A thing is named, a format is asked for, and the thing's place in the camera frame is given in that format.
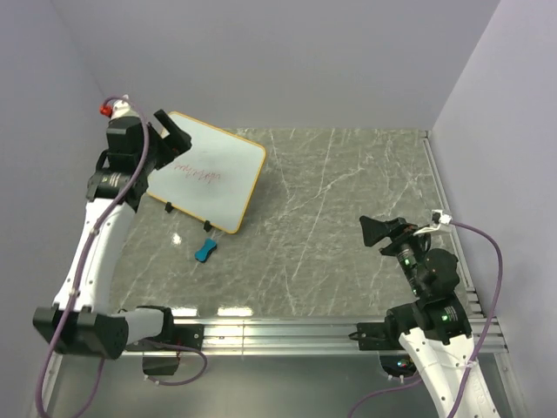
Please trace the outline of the yellow framed whiteboard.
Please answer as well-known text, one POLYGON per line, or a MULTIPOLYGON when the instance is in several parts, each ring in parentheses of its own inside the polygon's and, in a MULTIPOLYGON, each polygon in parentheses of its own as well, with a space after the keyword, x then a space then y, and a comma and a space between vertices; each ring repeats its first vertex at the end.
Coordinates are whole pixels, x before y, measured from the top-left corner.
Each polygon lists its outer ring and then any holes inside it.
POLYGON ((265 148, 183 113, 169 116, 190 134, 191 149, 153 171, 147 193, 225 233, 236 233, 264 166, 265 148))

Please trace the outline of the blue whiteboard eraser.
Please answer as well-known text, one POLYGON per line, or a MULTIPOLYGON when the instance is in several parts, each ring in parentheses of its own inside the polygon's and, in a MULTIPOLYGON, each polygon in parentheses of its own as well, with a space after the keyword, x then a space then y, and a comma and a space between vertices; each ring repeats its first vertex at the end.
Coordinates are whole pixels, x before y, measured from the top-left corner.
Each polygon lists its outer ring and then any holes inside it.
POLYGON ((194 258, 197 262, 205 263, 217 248, 218 244, 214 239, 206 239, 204 244, 195 252, 194 258))

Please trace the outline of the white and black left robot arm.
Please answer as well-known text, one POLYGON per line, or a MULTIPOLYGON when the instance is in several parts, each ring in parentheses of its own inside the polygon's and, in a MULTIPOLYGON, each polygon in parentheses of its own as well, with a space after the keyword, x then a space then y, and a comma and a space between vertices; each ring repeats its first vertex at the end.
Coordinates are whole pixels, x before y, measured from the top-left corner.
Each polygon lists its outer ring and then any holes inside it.
POLYGON ((131 221, 148 189, 148 177, 191 149, 191 136, 164 110, 158 134, 135 111, 108 111, 107 149, 98 157, 86 192, 84 228, 74 260, 51 307, 39 307, 32 323, 57 354, 115 360, 146 339, 157 350, 176 340, 170 308, 140 306, 111 313, 114 270, 131 221))

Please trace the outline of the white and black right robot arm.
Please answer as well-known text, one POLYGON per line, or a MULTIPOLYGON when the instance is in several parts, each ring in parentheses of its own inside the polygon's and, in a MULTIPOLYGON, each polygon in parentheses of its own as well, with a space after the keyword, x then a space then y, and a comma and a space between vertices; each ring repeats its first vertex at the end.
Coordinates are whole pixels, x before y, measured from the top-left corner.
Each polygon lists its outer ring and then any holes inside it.
POLYGON ((358 323, 350 339, 361 351, 404 349, 417 372, 411 385, 424 383, 438 416, 499 416, 477 362, 494 314, 487 315, 483 331, 475 338, 455 292, 460 283, 458 258, 432 245, 432 236, 450 232, 456 221, 435 210, 426 226, 403 218, 367 216, 360 217, 359 223, 365 246, 389 239, 379 252, 398 261, 415 300, 389 309, 382 323, 358 323))

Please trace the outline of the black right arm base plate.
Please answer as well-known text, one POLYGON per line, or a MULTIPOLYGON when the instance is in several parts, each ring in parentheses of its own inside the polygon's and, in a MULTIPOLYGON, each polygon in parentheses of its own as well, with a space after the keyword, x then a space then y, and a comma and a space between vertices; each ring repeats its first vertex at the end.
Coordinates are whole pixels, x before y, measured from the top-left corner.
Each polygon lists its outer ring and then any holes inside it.
POLYGON ((392 328, 385 322, 359 322, 348 338, 357 343, 359 351, 402 350, 392 328))

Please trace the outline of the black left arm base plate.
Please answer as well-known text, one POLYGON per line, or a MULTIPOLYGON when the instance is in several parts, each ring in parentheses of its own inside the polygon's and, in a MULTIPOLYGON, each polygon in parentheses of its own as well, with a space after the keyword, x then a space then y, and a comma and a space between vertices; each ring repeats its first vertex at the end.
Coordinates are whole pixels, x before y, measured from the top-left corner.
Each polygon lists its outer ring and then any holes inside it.
POLYGON ((128 351, 171 350, 180 346, 200 350, 205 335, 201 324, 173 324, 165 326, 160 335, 147 337, 126 347, 128 351))

